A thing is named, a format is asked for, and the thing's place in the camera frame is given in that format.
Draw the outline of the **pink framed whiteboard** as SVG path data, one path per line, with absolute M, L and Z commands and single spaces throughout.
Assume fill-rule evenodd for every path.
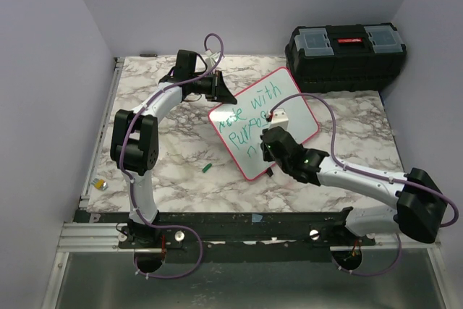
M 235 95 L 237 104 L 221 104 L 208 119 L 244 178 L 252 181 L 272 162 L 263 160 L 260 136 L 270 127 L 267 113 L 281 100 L 300 90 L 286 67 L 279 67 Z

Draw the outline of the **green marker cap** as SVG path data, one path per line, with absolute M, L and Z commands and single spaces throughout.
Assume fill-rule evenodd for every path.
M 202 173 L 206 173 L 212 167 L 212 163 L 207 164 L 203 167 Z

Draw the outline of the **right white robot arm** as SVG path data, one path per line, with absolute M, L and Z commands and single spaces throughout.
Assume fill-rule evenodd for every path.
M 339 161 L 325 151 L 305 148 L 282 127 L 264 130 L 260 138 L 264 161 L 276 163 L 296 181 L 381 202 L 373 208 L 350 209 L 346 220 L 332 229 L 339 244 L 349 245 L 370 233 L 398 232 L 421 243 L 435 242 L 449 203 L 426 171 L 381 172 Z

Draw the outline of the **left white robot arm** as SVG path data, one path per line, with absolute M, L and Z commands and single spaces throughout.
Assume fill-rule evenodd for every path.
M 144 247 L 155 246 L 160 229 L 153 225 L 158 208 L 153 198 L 152 169 L 159 155 L 158 124 L 190 94 L 213 103 L 237 104 L 217 70 L 221 52 L 180 50 L 175 65 L 162 77 L 155 91 L 132 110 L 115 114 L 110 157 L 121 170 L 129 188 L 129 218 L 140 226 L 135 238 Z

